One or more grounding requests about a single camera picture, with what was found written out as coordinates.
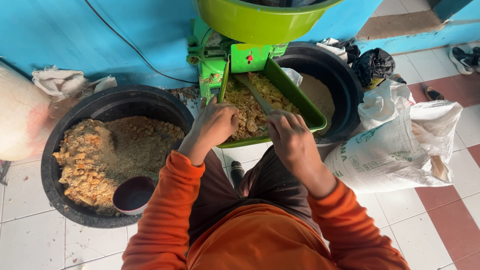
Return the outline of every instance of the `hand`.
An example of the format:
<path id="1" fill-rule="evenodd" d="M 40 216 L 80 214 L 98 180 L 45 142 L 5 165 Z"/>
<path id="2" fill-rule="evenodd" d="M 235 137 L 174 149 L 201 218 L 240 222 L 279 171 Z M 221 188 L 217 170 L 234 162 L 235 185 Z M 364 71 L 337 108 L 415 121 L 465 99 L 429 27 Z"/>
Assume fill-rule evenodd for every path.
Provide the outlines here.
<path id="1" fill-rule="evenodd" d="M 215 95 L 207 103 L 202 98 L 200 110 L 192 130 L 185 136 L 178 152 L 190 159 L 193 166 L 200 166 L 208 151 L 230 137 L 239 124 L 239 109 L 227 103 L 217 103 Z"/>
<path id="2" fill-rule="evenodd" d="M 318 153 L 315 140 L 303 118 L 283 110 L 267 116 L 275 153 L 287 170 L 298 178 L 314 198 L 330 194 L 336 179 Z"/>

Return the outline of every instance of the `wooden spatula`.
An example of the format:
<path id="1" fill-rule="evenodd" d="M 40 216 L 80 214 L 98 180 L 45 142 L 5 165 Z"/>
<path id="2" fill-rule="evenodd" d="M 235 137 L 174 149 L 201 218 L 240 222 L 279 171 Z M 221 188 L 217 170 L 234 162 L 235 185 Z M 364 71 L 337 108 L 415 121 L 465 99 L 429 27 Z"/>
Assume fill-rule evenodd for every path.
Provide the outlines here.
<path id="1" fill-rule="evenodd" d="M 255 98 L 257 103 L 260 105 L 260 108 L 264 111 L 265 115 L 268 115 L 271 110 L 273 110 L 272 105 L 268 103 L 261 95 L 260 93 L 255 90 L 255 87 L 253 87 L 252 82 L 248 78 L 248 75 L 246 73 L 236 73 L 232 74 L 233 77 L 240 82 L 241 84 L 245 85 L 249 90 L 252 96 Z"/>

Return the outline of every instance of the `black bucket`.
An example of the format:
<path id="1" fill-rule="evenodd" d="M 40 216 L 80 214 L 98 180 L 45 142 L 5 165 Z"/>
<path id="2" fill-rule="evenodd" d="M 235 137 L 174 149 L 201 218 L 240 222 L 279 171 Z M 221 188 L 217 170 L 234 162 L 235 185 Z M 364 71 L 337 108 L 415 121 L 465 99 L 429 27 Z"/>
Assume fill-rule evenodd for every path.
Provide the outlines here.
<path id="1" fill-rule="evenodd" d="M 76 205 L 66 195 L 60 166 L 52 153 L 60 150 L 63 133 L 83 119 L 92 118 L 109 122 L 131 116 L 145 116 L 172 123 L 187 134 L 192 128 L 193 116 L 188 108 L 173 95 L 153 86 L 117 86 L 98 92 L 82 100 L 73 107 L 55 126 L 42 155 L 42 184 L 48 199 L 66 218 L 78 224 L 94 228 L 119 228 L 135 224 L 141 218 L 135 216 L 98 215 L 80 205 Z"/>
<path id="2" fill-rule="evenodd" d="M 318 146 L 327 146 L 348 137 L 360 124 L 358 105 L 363 102 L 363 90 L 353 70 L 332 52 L 307 42 L 290 42 L 283 56 L 275 58 L 280 67 L 315 77 L 332 94 L 335 113 L 330 129 Z"/>

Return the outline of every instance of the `white tile floor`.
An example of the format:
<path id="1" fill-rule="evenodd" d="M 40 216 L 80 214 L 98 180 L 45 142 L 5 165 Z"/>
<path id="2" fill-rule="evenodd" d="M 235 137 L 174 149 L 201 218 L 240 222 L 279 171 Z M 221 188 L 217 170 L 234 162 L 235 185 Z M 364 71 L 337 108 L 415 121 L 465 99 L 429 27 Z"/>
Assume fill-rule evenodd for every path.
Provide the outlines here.
<path id="1" fill-rule="evenodd" d="M 383 0 L 371 17 L 431 10 L 427 0 Z"/>
<path id="2" fill-rule="evenodd" d="M 478 45 L 480 43 L 467 44 L 461 48 Z M 449 68 L 448 58 L 441 49 L 399 55 L 394 59 L 396 72 L 409 83 L 438 77 L 423 71 L 432 63 L 445 69 L 438 71 L 441 76 L 456 74 Z M 194 106 L 192 112 L 196 115 L 196 104 L 191 106 Z M 465 109 L 462 113 L 450 166 L 455 175 L 455 188 L 478 223 L 480 168 L 465 147 L 480 142 L 480 131 L 475 132 L 476 127 L 471 123 L 480 123 L 480 106 Z M 232 160 L 241 161 L 244 168 L 249 169 L 269 146 L 271 143 L 236 149 L 216 148 L 214 151 L 228 175 Z M 14 162 L 7 175 L 9 186 L 0 186 L 0 269 L 119 269 L 121 253 L 128 239 L 136 233 L 137 226 L 93 229 L 65 220 L 49 205 L 45 196 L 39 160 L 40 156 L 37 156 Z M 399 248 L 412 269 L 456 269 L 414 189 L 362 194 L 358 195 L 358 200 L 368 208 L 368 214 L 381 228 L 381 233 L 392 239 L 392 245 Z"/>

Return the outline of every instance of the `electrical cord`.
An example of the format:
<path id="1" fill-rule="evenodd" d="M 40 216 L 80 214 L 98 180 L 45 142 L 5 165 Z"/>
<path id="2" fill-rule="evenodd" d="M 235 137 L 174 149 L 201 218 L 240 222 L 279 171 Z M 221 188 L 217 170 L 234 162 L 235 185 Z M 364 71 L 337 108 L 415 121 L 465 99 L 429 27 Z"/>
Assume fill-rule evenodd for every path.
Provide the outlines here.
<path id="1" fill-rule="evenodd" d="M 132 45 L 130 44 L 130 42 L 128 42 L 126 39 L 124 39 L 117 31 L 115 31 L 115 29 L 113 29 L 103 18 L 102 16 L 100 16 L 100 14 L 98 14 L 98 12 L 92 7 L 92 5 L 90 4 L 90 2 L 88 2 L 88 0 L 85 0 L 85 2 L 87 3 L 87 5 L 93 10 L 93 12 L 95 12 L 95 14 L 100 18 L 100 20 L 102 20 L 103 23 L 105 23 L 106 26 L 108 26 L 115 34 L 117 34 L 117 36 L 119 36 L 121 39 L 123 39 L 123 41 L 125 41 L 125 43 L 127 43 L 132 49 L 134 49 L 138 55 L 140 55 L 140 57 L 145 61 L 145 63 L 147 63 L 147 65 L 153 70 L 155 71 L 156 73 L 164 76 L 164 77 L 167 77 L 169 79 L 172 79 L 172 80 L 177 80 L 177 81 L 181 81 L 181 82 L 184 82 L 184 83 L 189 83 L 189 84 L 194 84 L 194 85 L 197 85 L 198 82 L 189 82 L 189 81 L 185 81 L 185 80 L 181 80 L 181 79 L 177 79 L 177 78 L 174 78 L 174 77 L 170 77 L 168 75 L 165 75 L 163 73 L 161 73 L 160 71 L 158 71 L 157 69 L 155 69 L 148 61 L 147 59 L 145 59 L 145 57 Z"/>

